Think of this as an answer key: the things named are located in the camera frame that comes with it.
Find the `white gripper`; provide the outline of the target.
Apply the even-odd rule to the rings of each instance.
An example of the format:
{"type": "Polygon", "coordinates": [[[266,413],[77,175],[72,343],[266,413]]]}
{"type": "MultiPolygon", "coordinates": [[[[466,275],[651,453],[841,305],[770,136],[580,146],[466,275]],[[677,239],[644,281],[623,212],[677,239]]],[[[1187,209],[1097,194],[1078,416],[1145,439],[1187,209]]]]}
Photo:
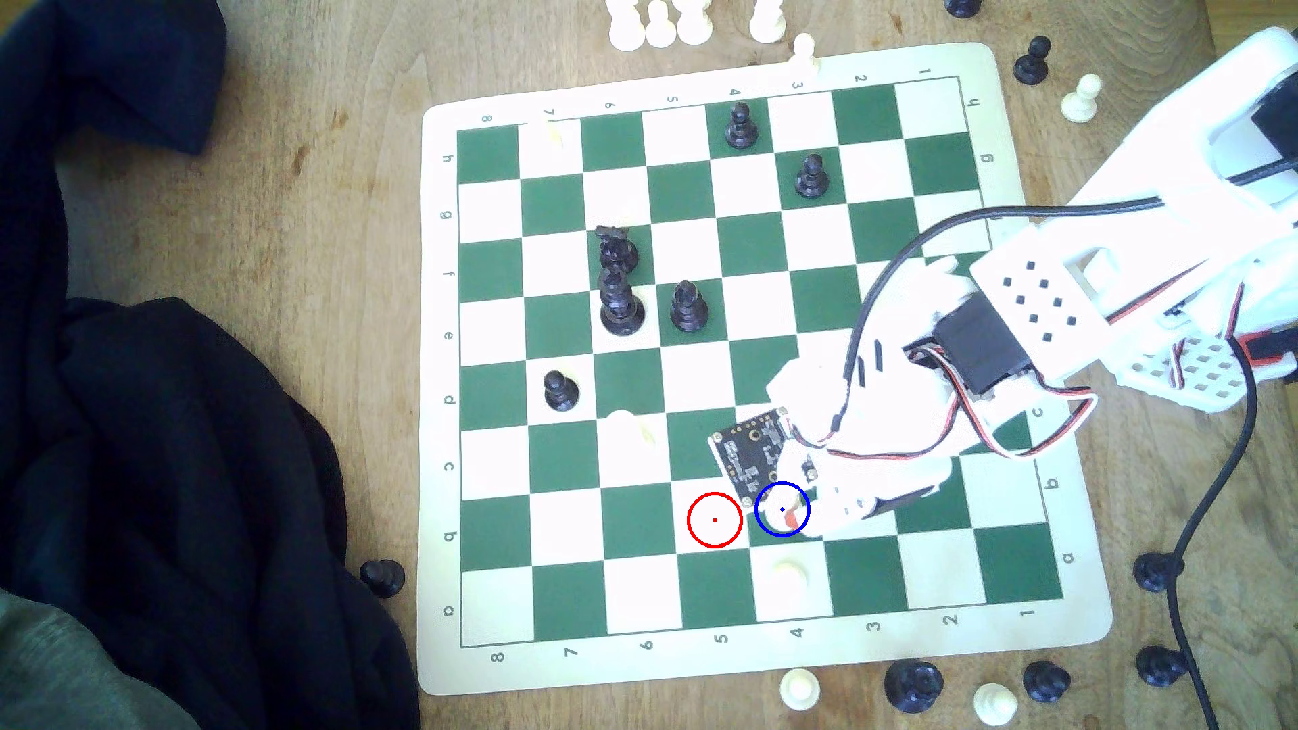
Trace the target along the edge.
{"type": "Polygon", "coordinates": [[[906,355],[975,292],[957,268],[953,256],[903,262],[868,313],[849,375],[851,333],[844,330],[801,348],[767,383],[770,403],[787,409],[818,472],[807,507],[780,508],[789,533],[831,534],[936,494],[954,459],[923,451],[953,456],[976,442],[968,421],[951,413],[948,375],[906,355]]]}

